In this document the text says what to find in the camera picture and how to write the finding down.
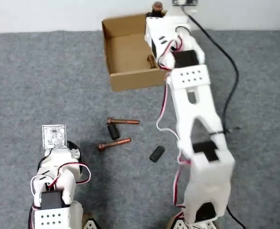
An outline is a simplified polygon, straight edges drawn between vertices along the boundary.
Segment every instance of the white robotic arm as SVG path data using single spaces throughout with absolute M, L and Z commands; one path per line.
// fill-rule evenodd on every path
M 171 89 L 177 118 L 177 145 L 191 160 L 190 180 L 184 195 L 184 222 L 187 226 L 209 228 L 212 221 L 225 213 L 235 161 L 215 111 L 205 54 L 191 36 L 187 22 L 185 15 L 148 15 L 145 40 L 160 68 L 170 71 L 166 83 Z M 194 93 L 195 103 L 189 101 L 188 93 Z M 203 123 L 211 141 L 192 144 L 195 119 Z
M 81 229 L 83 208 L 74 200 L 77 184 L 91 178 L 88 166 L 81 163 L 77 145 L 67 141 L 65 125 L 43 125 L 44 158 L 31 180 L 34 196 L 30 229 Z M 82 169 L 88 170 L 88 178 L 81 178 Z M 89 220 L 84 228 L 98 229 Z

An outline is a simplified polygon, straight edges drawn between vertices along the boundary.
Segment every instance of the box flap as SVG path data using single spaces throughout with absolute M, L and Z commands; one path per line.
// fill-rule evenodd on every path
M 135 33 L 145 33 L 144 14 L 136 14 L 115 18 L 107 18 L 102 21 L 107 38 L 126 36 Z

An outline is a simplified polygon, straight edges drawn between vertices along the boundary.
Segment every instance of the cardboard box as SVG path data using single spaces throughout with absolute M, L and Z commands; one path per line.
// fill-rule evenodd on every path
M 150 69 L 151 49 L 144 40 L 145 14 L 102 21 L 104 47 L 113 91 L 162 85 L 166 71 Z

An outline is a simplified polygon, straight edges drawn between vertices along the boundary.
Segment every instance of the black rubber cap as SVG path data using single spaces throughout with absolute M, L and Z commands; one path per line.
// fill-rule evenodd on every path
M 163 155 L 164 151 L 165 151 L 165 148 L 163 146 L 158 146 L 154 150 L 154 152 L 151 154 L 150 160 L 152 162 L 156 163 L 160 159 L 160 157 Z
M 109 131 L 112 140 L 117 140 L 120 138 L 120 131 L 117 129 L 116 125 L 110 123 L 107 125 L 107 129 Z

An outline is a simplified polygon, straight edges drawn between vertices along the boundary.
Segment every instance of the copper screw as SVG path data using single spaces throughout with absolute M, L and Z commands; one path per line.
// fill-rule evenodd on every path
M 148 55 L 147 61 L 150 62 L 151 69 L 156 68 L 153 55 Z
M 153 9 L 154 11 L 162 11 L 162 10 L 163 10 L 163 4 L 162 4 L 162 2 L 156 1 L 156 2 L 153 4 L 152 9 Z
M 112 117 L 107 118 L 107 124 L 115 123 L 115 124 L 134 124 L 138 125 L 140 123 L 139 120 L 128 120 L 128 119 L 113 119 Z
M 106 144 L 99 144 L 98 145 L 98 150 L 100 152 L 102 152 L 106 148 L 127 144 L 129 142 L 131 142 L 131 138 L 126 138 L 126 139 L 122 139 L 122 140 L 119 140 L 119 141 L 115 141 L 115 142 L 111 142 L 111 143 L 106 143 Z

